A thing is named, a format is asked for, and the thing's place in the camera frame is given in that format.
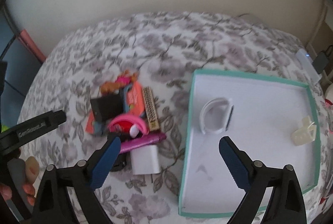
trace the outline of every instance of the bed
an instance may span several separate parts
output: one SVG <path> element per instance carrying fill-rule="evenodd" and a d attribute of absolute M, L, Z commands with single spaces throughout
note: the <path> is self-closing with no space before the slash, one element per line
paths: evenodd
<path fill-rule="evenodd" d="M 27 94 L 19 122 L 63 109 L 67 122 L 22 148 L 42 171 L 48 164 L 73 166 L 88 159 L 105 137 L 84 129 L 90 97 L 125 69 L 139 71 L 139 81 L 154 93 L 167 139 L 159 144 L 162 172 L 133 176 L 130 165 L 110 173 L 96 196 L 114 223 L 227 223 L 228 219 L 190 219 L 178 215 L 184 163 L 189 89 L 195 69 L 236 70 L 279 76 L 310 85 L 317 104 L 321 164 L 318 185 L 304 196 L 308 222 L 317 215 L 328 170 L 328 119 L 323 92 L 313 84 L 295 53 L 300 40 L 261 23 L 223 14 L 156 12 L 106 20 L 64 37 L 42 65 Z M 38 187 L 42 173 L 35 183 Z M 84 216 L 74 198 L 75 212 Z M 254 223 L 260 223 L 258 212 Z"/>

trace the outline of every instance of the pink toy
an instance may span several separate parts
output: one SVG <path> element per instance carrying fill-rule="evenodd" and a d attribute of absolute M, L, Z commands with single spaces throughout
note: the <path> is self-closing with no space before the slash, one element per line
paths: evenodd
<path fill-rule="evenodd" d="M 125 142 L 122 142 L 120 145 L 120 153 L 127 153 L 133 149 L 145 146 L 145 145 L 150 145 L 150 144 L 156 144 L 159 143 L 160 141 L 166 139 L 167 136 L 160 132 L 160 133 L 154 133 L 154 134 L 149 134 L 147 136 L 142 136 L 141 138 L 136 138 L 132 140 L 128 140 Z"/>
<path fill-rule="evenodd" d="M 125 85 L 128 85 L 131 81 L 131 78 L 128 76 L 118 76 L 115 80 L 115 83 L 124 83 Z"/>
<path fill-rule="evenodd" d="M 147 124 L 143 119 L 131 114 L 121 114 L 116 116 L 108 125 L 110 132 L 125 132 L 129 133 L 132 138 L 136 137 L 139 131 L 143 135 L 149 133 Z"/>

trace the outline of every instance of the red object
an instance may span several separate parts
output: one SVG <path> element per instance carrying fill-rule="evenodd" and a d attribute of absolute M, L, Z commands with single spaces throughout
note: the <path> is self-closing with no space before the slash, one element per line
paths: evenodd
<path fill-rule="evenodd" d="M 319 204 L 323 204 L 325 202 L 325 200 L 326 200 L 325 198 L 321 198 Z"/>
<path fill-rule="evenodd" d="M 129 121 L 119 121 L 114 124 L 114 131 L 129 133 L 130 128 L 133 126 L 133 123 Z"/>
<path fill-rule="evenodd" d="M 46 59 L 46 56 L 40 51 L 36 43 L 31 39 L 28 32 L 24 29 L 20 32 L 18 40 L 31 52 L 35 57 L 43 63 Z"/>
<path fill-rule="evenodd" d="M 330 100 L 325 99 L 325 102 L 328 103 L 330 106 L 333 106 L 333 103 Z"/>

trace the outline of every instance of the black box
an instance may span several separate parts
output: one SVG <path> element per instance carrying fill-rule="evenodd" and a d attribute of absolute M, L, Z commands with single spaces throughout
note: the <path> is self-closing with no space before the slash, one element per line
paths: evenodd
<path fill-rule="evenodd" d="M 328 64 L 329 59 L 323 51 L 318 53 L 318 56 L 314 59 L 312 66 L 316 70 L 317 74 L 321 74 Z"/>
<path fill-rule="evenodd" d="M 121 94 L 108 94 L 100 98 L 90 99 L 91 109 L 95 121 L 105 122 L 124 112 L 124 104 Z"/>

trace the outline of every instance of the white charger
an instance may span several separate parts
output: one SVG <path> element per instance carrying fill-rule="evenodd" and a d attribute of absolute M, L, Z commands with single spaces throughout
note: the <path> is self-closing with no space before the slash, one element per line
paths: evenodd
<path fill-rule="evenodd" d="M 147 145 L 130 151 L 133 175 L 161 172 L 157 145 Z"/>

